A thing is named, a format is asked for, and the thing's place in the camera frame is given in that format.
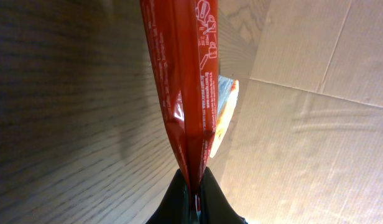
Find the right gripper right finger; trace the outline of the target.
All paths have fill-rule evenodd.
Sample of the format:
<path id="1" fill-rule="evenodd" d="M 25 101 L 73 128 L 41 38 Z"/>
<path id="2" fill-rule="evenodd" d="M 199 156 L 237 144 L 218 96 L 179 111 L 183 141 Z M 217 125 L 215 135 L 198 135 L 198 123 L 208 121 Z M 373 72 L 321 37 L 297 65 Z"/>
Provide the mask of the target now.
<path id="1" fill-rule="evenodd" d="M 247 224 L 230 206 L 209 167 L 201 180 L 200 205 L 202 224 Z"/>

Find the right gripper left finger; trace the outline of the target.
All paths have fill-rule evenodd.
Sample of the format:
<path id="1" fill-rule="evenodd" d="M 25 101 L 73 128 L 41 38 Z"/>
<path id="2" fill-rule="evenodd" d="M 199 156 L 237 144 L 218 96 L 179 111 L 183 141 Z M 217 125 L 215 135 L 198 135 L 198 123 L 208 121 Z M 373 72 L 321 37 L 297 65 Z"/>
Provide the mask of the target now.
<path id="1" fill-rule="evenodd" d="M 146 224 L 189 224 L 190 202 L 188 185 L 178 169 L 168 189 Z"/>

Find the small orange packet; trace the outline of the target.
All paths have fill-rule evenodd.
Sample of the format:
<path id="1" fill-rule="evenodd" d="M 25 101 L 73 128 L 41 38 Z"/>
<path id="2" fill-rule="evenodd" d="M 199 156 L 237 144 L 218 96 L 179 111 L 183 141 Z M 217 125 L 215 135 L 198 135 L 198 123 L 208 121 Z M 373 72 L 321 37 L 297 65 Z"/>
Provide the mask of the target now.
<path id="1" fill-rule="evenodd" d="M 239 81 L 228 77 L 218 77 L 218 115 L 216 132 L 210 157 L 214 158 L 228 130 L 239 95 Z"/>

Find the red stick packet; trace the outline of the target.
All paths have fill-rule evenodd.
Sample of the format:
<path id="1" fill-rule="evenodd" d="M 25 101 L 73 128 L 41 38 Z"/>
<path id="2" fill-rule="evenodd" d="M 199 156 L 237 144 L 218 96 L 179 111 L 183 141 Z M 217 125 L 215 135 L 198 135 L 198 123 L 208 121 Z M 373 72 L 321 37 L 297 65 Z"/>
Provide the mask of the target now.
<path id="1" fill-rule="evenodd" d="M 140 5 L 165 129 L 195 195 L 216 132 L 218 1 L 141 0 Z"/>

